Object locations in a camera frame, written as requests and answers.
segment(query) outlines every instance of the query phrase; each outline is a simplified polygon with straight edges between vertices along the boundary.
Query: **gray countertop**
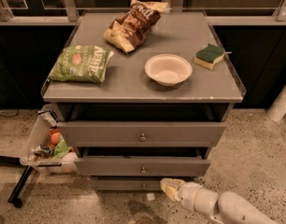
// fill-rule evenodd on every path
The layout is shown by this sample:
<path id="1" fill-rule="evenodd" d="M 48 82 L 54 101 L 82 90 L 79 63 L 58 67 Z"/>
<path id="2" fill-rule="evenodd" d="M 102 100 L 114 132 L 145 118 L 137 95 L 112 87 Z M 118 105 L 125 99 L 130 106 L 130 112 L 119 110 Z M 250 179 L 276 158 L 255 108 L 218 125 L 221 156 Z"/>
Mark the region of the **gray countertop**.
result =
<path id="1" fill-rule="evenodd" d="M 103 34 L 120 15 L 87 13 L 82 17 L 71 45 L 96 45 L 114 51 L 104 83 L 52 81 L 44 100 L 52 103 L 238 103 L 243 99 L 225 60 L 212 71 L 193 63 L 195 53 L 208 43 L 217 44 L 203 13 L 164 14 L 148 40 L 125 54 L 109 44 Z M 163 87 L 144 71 L 146 61 L 158 54 L 175 54 L 186 59 L 192 75 L 174 87 Z"/>

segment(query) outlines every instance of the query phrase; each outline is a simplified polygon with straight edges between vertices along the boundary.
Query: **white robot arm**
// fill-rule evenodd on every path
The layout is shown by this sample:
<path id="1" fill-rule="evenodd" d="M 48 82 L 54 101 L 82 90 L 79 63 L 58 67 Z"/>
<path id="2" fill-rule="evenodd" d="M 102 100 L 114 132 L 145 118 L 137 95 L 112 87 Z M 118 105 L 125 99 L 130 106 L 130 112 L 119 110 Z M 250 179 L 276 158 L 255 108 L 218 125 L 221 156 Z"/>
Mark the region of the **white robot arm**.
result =
<path id="1" fill-rule="evenodd" d="M 161 180 L 162 191 L 185 209 L 206 217 L 213 224 L 278 224 L 241 196 L 226 191 L 219 195 L 194 182 Z"/>

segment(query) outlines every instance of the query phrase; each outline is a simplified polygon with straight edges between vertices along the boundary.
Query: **white bowl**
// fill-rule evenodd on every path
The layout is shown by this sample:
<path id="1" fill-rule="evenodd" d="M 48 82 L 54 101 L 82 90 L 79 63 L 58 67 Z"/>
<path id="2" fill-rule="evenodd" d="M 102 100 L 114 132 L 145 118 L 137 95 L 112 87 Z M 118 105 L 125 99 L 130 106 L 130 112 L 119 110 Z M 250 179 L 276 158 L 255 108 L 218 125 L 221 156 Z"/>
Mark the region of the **white bowl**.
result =
<path id="1" fill-rule="evenodd" d="M 192 67 L 182 57 L 162 54 L 151 57 L 146 62 L 145 72 L 163 86 L 174 86 L 191 75 Z"/>

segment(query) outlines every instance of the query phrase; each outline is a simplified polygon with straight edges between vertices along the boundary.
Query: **chip bag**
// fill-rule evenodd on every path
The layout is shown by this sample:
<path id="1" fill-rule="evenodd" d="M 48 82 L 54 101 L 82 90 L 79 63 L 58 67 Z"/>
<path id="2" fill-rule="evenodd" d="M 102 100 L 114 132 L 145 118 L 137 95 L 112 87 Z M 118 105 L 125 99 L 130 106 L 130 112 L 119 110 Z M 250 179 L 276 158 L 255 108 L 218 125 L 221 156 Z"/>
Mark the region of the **chip bag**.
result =
<path id="1" fill-rule="evenodd" d="M 130 11 L 111 23 L 104 33 L 104 38 L 125 53 L 140 47 L 167 6 L 168 3 L 163 2 L 132 0 Z"/>
<path id="2" fill-rule="evenodd" d="M 58 57 L 48 76 L 51 80 L 101 83 L 113 51 L 97 46 L 70 46 Z"/>

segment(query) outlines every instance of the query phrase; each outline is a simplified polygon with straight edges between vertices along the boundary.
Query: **floor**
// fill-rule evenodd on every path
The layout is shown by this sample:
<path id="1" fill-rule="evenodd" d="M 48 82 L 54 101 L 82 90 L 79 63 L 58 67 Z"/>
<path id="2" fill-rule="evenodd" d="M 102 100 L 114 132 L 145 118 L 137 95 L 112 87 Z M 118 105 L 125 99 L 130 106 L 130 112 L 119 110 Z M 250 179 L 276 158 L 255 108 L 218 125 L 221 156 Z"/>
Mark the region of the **floor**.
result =
<path id="1" fill-rule="evenodd" d="M 21 157 L 36 110 L 0 111 L 0 155 Z M 286 115 L 276 123 L 262 109 L 235 109 L 211 165 L 199 182 L 231 190 L 279 224 L 286 224 Z M 102 192 L 75 174 L 32 172 L 21 191 L 22 208 L 7 199 L 24 167 L 0 163 L 0 224 L 10 223 L 209 223 L 170 202 L 162 192 Z"/>

